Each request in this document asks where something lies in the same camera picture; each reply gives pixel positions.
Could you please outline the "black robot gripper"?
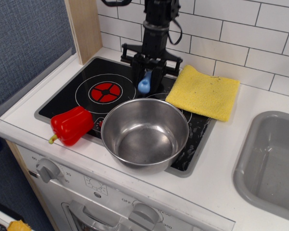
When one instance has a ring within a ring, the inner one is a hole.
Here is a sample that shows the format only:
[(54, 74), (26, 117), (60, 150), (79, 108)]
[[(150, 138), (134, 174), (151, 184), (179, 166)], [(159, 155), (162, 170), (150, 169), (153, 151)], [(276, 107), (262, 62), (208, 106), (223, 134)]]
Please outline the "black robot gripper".
[[(144, 77), (145, 70), (152, 70), (151, 91), (157, 91), (165, 74), (177, 75), (181, 58), (174, 56), (166, 50), (169, 38), (169, 27), (145, 26), (142, 45), (122, 45), (121, 61), (129, 63), (132, 67), (132, 81), (135, 87)], [(166, 66), (167, 61), (176, 62), (174, 68)]]

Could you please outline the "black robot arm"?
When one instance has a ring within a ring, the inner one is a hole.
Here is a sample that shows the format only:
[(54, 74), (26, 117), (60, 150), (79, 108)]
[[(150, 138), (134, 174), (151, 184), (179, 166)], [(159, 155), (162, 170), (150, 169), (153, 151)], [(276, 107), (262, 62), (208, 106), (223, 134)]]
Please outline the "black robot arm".
[(142, 94), (154, 93), (166, 74), (177, 76), (182, 59), (166, 50), (167, 41), (176, 45), (182, 39), (173, 42), (169, 35), (170, 23), (180, 9), (177, 0), (146, 0), (146, 18), (143, 22), (144, 37), (142, 45), (124, 43), (121, 61), (132, 67), (132, 82)]

